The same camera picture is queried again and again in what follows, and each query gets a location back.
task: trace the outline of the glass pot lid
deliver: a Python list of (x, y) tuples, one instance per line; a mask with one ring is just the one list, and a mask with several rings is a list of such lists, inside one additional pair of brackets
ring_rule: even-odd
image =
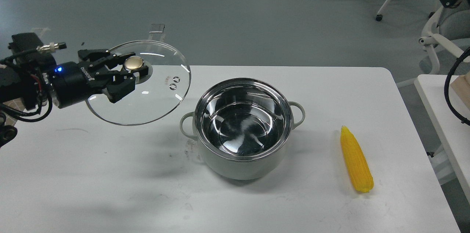
[(146, 65), (149, 74), (143, 78), (136, 75), (135, 90), (115, 104), (104, 94), (93, 94), (86, 100), (92, 113), (104, 121), (124, 126), (150, 123), (173, 111), (188, 93), (191, 69), (178, 49), (158, 41), (138, 40), (109, 51), (117, 55), (134, 52), (137, 56), (114, 69)]

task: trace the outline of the gray floor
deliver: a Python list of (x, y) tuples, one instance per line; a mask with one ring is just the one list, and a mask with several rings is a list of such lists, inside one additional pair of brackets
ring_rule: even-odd
[[(379, 66), (399, 82), (423, 73), (418, 38), (434, 1), (393, 0), (376, 22), (384, 0), (0, 0), (0, 54), (9, 55), (10, 35), (47, 27), (44, 42), (68, 45), (54, 55), (57, 62), (77, 61), (79, 49), (146, 39), (150, 24), (162, 23), (165, 42), (191, 65)], [(416, 89), (401, 94), (433, 151), (439, 140)], [(443, 190), (462, 232), (470, 232), (458, 181)]]

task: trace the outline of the wooden block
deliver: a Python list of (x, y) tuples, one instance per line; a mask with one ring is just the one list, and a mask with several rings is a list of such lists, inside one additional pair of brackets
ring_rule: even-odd
[(459, 76), (450, 84), (450, 86), (460, 97), (462, 102), (467, 106), (467, 108), (470, 109), (470, 84), (465, 79), (465, 76)]

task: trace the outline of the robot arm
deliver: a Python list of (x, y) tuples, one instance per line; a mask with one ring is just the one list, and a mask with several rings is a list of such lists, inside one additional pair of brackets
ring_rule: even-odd
[[(65, 43), (44, 45), (35, 33), (12, 36), (13, 55), (0, 60), (0, 147), (17, 133), (5, 126), (5, 114), (19, 121), (37, 122), (47, 117), (52, 104), (59, 108), (105, 94), (115, 103), (131, 93), (135, 85), (151, 76), (146, 63), (134, 52), (111, 54), (107, 49), (79, 50), (79, 62), (57, 65), (53, 52)], [(13, 109), (3, 102), (20, 98), (28, 111)], [(40, 117), (42, 106), (47, 111)]]

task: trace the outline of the corn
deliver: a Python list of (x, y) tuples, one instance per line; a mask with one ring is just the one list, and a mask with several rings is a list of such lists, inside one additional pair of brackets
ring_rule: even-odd
[(367, 193), (374, 187), (374, 179), (359, 143), (346, 126), (341, 127), (341, 148), (354, 189)]

